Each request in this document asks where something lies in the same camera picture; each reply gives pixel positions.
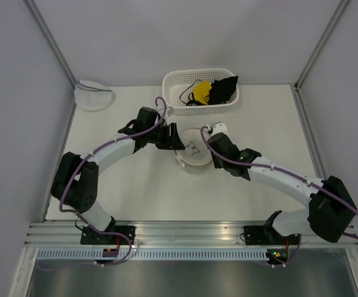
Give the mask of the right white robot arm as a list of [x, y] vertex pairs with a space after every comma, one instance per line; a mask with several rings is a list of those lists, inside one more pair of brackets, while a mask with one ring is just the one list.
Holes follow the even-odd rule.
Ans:
[[270, 244], [280, 243], [297, 233], [316, 234], [336, 243], [354, 218], [355, 203], [344, 183], [335, 176], [327, 179], [307, 177], [277, 165], [250, 148], [243, 150], [223, 132], [207, 140], [215, 168], [232, 176], [272, 187], [295, 199], [303, 210], [275, 211], [265, 222], [263, 236]]

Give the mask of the white mesh laundry bag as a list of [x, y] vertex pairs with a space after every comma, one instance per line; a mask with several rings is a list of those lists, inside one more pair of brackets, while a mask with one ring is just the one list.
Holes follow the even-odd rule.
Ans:
[[206, 147], [200, 128], [189, 128], [180, 134], [184, 150], [175, 150], [177, 165], [188, 174], [203, 174], [212, 163], [211, 153]]

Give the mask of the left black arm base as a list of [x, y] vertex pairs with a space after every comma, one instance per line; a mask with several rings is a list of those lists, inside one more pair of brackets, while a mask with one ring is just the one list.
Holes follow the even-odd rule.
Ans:
[[134, 243], [136, 227], [133, 225], [116, 224], [112, 219], [105, 231], [95, 231], [86, 225], [82, 228], [82, 245], [116, 245], [129, 246]]

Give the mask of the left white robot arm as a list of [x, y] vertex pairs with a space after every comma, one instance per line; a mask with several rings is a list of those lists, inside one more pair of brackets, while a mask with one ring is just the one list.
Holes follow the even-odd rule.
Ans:
[[58, 166], [51, 195], [59, 200], [59, 209], [76, 214], [94, 231], [103, 245], [116, 238], [115, 219], [97, 202], [98, 178], [110, 166], [147, 144], [159, 150], [184, 150], [175, 123], [166, 124], [155, 109], [143, 107], [137, 118], [121, 128], [113, 140], [93, 152], [65, 153]]

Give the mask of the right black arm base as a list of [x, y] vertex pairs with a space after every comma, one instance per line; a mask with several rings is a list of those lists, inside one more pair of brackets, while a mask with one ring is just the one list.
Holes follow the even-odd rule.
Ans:
[[275, 211], [262, 225], [248, 225], [243, 227], [240, 239], [247, 245], [259, 246], [290, 246], [298, 245], [299, 235], [282, 236], [273, 228], [273, 221], [282, 213]]

